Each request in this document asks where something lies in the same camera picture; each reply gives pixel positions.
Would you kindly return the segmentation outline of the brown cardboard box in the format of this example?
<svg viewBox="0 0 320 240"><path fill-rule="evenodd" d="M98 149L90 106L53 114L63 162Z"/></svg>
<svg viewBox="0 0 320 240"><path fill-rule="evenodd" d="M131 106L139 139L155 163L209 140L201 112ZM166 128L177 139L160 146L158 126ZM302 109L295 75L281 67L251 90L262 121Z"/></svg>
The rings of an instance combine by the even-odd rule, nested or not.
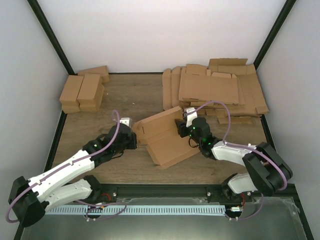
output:
<svg viewBox="0 0 320 240"><path fill-rule="evenodd" d="M175 120L181 120L179 106L135 122L132 126L137 142L144 145L158 169L167 169L199 153L189 146L188 137L180 137Z"/></svg>

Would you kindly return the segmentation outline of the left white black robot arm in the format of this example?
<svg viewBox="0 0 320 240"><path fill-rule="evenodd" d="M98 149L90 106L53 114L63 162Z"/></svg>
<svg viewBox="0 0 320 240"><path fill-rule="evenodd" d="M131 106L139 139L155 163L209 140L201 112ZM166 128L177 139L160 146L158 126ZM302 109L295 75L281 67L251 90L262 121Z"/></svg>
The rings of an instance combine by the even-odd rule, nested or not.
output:
<svg viewBox="0 0 320 240"><path fill-rule="evenodd" d="M16 178L9 194L6 221L24 228L37 223L46 213L70 202L103 207L102 186L93 175L71 183L76 177L137 148L137 135L124 123L113 126L85 144L72 157L40 175Z"/></svg>

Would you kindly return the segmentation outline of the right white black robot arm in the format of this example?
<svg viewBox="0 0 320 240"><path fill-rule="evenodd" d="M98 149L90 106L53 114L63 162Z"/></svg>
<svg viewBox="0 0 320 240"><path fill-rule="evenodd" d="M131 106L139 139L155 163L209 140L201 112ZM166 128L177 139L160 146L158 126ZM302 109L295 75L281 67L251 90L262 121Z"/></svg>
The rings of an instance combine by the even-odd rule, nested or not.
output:
<svg viewBox="0 0 320 240"><path fill-rule="evenodd" d="M175 124L180 137L195 141L195 148L204 157L246 168L246 173L234 173L222 183L223 198L229 202L245 192L258 191L270 197L285 190L293 177L291 168L267 142L241 145L224 141L212 135L204 117L196 117L192 121L176 119Z"/></svg>

